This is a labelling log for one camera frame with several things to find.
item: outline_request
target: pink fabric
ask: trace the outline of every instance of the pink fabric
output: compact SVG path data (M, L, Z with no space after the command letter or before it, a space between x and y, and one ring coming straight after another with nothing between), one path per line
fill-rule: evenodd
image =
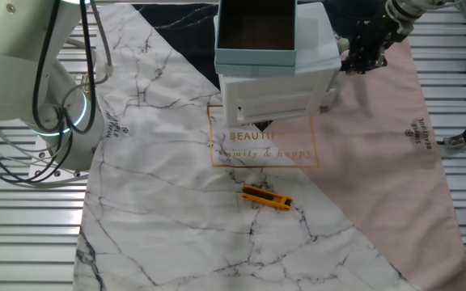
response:
M466 254L409 43L387 59L386 68L340 76L338 103L313 118L320 168L303 171L411 283L465 291Z

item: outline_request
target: gold rectangle outline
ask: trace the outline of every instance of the gold rectangle outline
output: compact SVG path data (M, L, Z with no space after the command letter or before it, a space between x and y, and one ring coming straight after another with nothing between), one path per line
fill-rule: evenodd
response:
M210 121L210 161L211 167L230 167L230 168L243 168L243 169L260 169L260 168L280 168L280 169L318 169L320 167L320 158L317 154L316 135L314 134L314 125L312 123L312 116L309 116L312 131L312 143L314 144L314 153L316 154L315 166L228 166L228 165L215 165L214 164L214 130L211 125L210 108L221 108L222 105L208 105L206 111L208 113L208 120Z

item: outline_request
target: black marble fabric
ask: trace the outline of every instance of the black marble fabric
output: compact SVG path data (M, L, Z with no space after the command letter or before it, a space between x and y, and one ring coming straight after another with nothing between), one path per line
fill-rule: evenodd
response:
M134 5L152 27L218 89L214 16L218 5Z

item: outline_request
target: printed logo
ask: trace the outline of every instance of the printed logo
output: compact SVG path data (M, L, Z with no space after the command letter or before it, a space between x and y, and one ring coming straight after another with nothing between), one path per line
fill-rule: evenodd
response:
M107 136L106 138L111 137L120 137L120 133L128 133L129 130L125 127L121 127L118 124L118 120L111 115L111 112L105 111L105 116L109 120L109 125L107 127Z
M207 111L212 167L320 167L311 118L302 119L297 124L276 120L267 124L264 130L260 130L259 124L230 128L226 126L222 106L210 105Z
M411 129L405 131L406 137L412 137L415 144L424 145L428 150L433 149L430 142L430 135L430 130L426 126L426 122L423 118L418 119L417 122L413 122L411 124Z

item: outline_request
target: white box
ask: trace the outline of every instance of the white box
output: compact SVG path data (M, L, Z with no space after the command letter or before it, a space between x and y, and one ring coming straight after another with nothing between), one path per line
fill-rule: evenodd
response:
M219 75L227 125L314 115L339 94L341 58L322 3L298 5L296 72L290 77ZM324 97L329 94L324 104Z

